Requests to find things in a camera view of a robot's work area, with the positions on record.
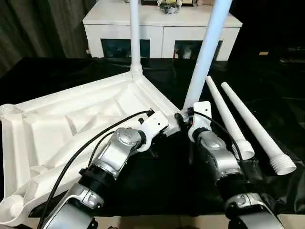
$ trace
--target black tablecloth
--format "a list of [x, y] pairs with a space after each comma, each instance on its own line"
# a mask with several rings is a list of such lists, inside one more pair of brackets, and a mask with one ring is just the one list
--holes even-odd
[[[195, 62], [143, 59], [142, 64], [144, 75], [178, 108], [182, 108]], [[126, 72], [129, 66], [130, 60], [118, 59], [23, 59], [0, 79], [0, 104], [16, 104], [113, 76]], [[231, 85], [297, 165], [295, 172], [276, 176], [265, 152], [222, 93], [255, 149], [255, 158], [246, 161], [245, 169], [257, 191], [275, 213], [305, 214], [305, 67], [230, 62], [224, 69], [214, 63], [210, 75], [219, 89], [223, 81]], [[211, 102], [212, 117], [221, 122], [206, 85], [201, 100]], [[228, 140], [216, 127], [212, 128], [221, 138]], [[204, 162], [196, 160], [195, 155], [193, 165], [189, 165], [189, 146], [182, 133], [159, 139], [152, 149], [159, 159], [154, 159], [148, 152], [131, 157], [116, 183], [116, 190], [99, 215], [223, 212], [223, 203], [207, 176]], [[59, 198], [55, 198], [52, 204], [55, 205]], [[39, 216], [42, 207], [35, 208], [31, 216]]]

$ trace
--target dark curtain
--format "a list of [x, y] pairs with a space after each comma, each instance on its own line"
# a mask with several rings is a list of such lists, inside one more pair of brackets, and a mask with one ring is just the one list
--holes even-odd
[[23, 57], [87, 57], [82, 19], [96, 0], [0, 0], [0, 77]]

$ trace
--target white bracket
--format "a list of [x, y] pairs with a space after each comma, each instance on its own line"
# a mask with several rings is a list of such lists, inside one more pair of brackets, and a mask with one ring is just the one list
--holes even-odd
[[161, 130], [168, 127], [169, 122], [166, 117], [160, 112], [155, 112], [152, 116], [147, 118], [138, 130], [145, 133], [146, 143], [142, 145], [137, 151], [143, 152], [149, 149], [152, 144], [152, 139], [160, 133]]
[[[212, 111], [211, 111], [211, 103], [209, 101], [204, 102], [196, 102], [194, 103], [194, 111], [200, 112], [208, 117], [212, 117]], [[209, 130], [211, 130], [211, 121], [200, 116], [199, 114], [194, 114], [193, 117], [193, 125], [189, 129], [188, 136], [192, 142], [195, 142], [193, 138], [193, 133], [196, 129], [200, 127], [205, 127]]]

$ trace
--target white plastic tube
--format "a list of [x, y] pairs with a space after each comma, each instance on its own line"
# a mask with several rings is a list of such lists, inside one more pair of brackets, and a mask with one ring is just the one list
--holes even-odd
[[130, 32], [132, 49], [132, 75], [142, 74], [141, 56], [140, 56], [140, 27], [139, 27], [139, 1], [130, 1]]
[[[254, 156], [254, 150], [251, 144], [245, 139], [243, 133], [239, 129], [235, 119], [233, 118], [229, 108], [224, 102], [224, 99], [220, 95], [216, 85], [214, 84], [210, 76], [206, 77], [206, 82], [209, 86], [212, 97], [216, 103], [217, 109], [223, 119], [224, 125], [227, 131], [232, 135], [233, 139], [236, 141], [238, 148], [241, 151], [242, 159], [248, 160]], [[235, 157], [239, 159], [236, 147], [232, 145]]]
[[208, 28], [205, 32], [191, 83], [184, 101], [184, 110], [193, 106], [195, 102], [199, 101], [205, 78], [208, 75], [231, 3], [232, 0], [216, 0], [214, 3]]
[[270, 137], [267, 131], [249, 111], [249, 109], [243, 104], [232, 88], [227, 83], [222, 83], [221, 86], [236, 107], [241, 117], [251, 129], [258, 142], [263, 147], [264, 151], [267, 153], [270, 159], [270, 164], [277, 175], [285, 175], [295, 171], [296, 166], [291, 158], [283, 153], [283, 151], [278, 147], [275, 141]]

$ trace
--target white cabinet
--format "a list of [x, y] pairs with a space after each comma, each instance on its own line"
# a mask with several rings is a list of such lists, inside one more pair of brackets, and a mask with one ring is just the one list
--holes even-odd
[[[85, 25], [89, 49], [92, 57], [104, 57], [104, 40], [130, 40], [129, 25]], [[140, 26], [140, 39], [148, 40], [149, 57], [162, 55], [163, 28], [160, 26]]]
[[[206, 27], [164, 27], [162, 58], [173, 57], [175, 45], [177, 47], [177, 41], [200, 41], [199, 44], [201, 46], [205, 31]], [[219, 48], [216, 50], [216, 60], [228, 60], [238, 31], [239, 28], [223, 28]]]
[[[141, 56], [172, 58], [175, 47], [184, 44], [192, 52], [198, 52], [211, 12], [211, 6], [182, 7], [178, 14], [165, 15], [156, 6], [140, 5]], [[116, 47], [119, 51], [129, 48], [125, 43], [130, 42], [129, 4], [124, 0], [99, 0], [83, 24], [92, 57], [108, 57], [107, 49], [116, 45], [125, 45]], [[215, 56], [217, 60], [228, 60], [241, 26], [238, 19], [228, 15]]]

